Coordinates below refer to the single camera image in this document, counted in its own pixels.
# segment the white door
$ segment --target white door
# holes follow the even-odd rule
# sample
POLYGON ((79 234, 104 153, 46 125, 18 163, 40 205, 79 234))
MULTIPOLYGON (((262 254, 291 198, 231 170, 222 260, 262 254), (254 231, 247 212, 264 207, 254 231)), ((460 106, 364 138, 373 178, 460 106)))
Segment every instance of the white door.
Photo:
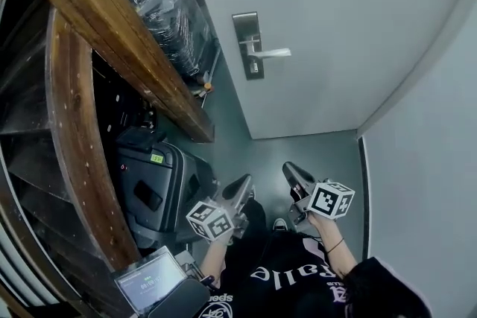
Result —
POLYGON ((392 93, 456 0, 206 0, 252 138, 356 129, 392 93), (257 12, 265 78, 247 80, 232 15, 257 12))

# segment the door lever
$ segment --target door lever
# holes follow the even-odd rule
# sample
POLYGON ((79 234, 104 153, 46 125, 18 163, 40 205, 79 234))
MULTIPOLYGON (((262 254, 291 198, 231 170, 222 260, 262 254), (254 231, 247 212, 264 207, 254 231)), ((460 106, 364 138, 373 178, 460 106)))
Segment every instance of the door lever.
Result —
POLYGON ((257 59, 271 59, 274 57, 287 57, 291 56, 289 48, 272 49, 271 51, 255 52, 253 42, 245 42, 247 44, 247 56, 255 57, 257 59))
POLYGON ((264 78, 262 62, 264 59, 291 56, 288 48, 262 51, 262 37, 257 12, 238 13, 232 15, 232 20, 236 29, 245 76, 248 80, 264 78))

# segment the small display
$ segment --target small display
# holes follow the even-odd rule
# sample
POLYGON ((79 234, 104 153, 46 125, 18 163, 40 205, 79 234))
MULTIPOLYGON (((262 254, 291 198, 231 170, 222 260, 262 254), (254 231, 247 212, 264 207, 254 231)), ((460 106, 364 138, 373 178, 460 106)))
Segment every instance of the small display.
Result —
POLYGON ((169 251, 116 280, 136 312, 161 301, 186 278, 169 251))

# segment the wooden handrail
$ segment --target wooden handrail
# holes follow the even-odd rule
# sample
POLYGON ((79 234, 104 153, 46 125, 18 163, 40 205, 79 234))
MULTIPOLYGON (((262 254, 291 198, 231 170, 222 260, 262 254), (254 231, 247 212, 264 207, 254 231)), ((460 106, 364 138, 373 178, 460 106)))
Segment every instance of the wooden handrail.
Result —
POLYGON ((48 26, 46 99, 69 198, 111 270, 141 257, 123 217, 96 117, 91 48, 57 10, 48 26))

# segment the sneaker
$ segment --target sneaker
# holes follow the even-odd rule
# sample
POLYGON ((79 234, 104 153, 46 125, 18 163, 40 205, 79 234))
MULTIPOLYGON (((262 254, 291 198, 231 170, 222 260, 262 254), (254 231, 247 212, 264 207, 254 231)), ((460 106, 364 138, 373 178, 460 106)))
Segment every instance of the sneaker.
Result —
POLYGON ((255 194, 255 185, 252 185, 252 189, 250 191, 250 195, 248 196, 249 199, 255 200, 256 194, 255 194))
POLYGON ((275 220, 274 231, 288 231, 288 226, 286 225, 286 221, 279 217, 278 219, 275 220))

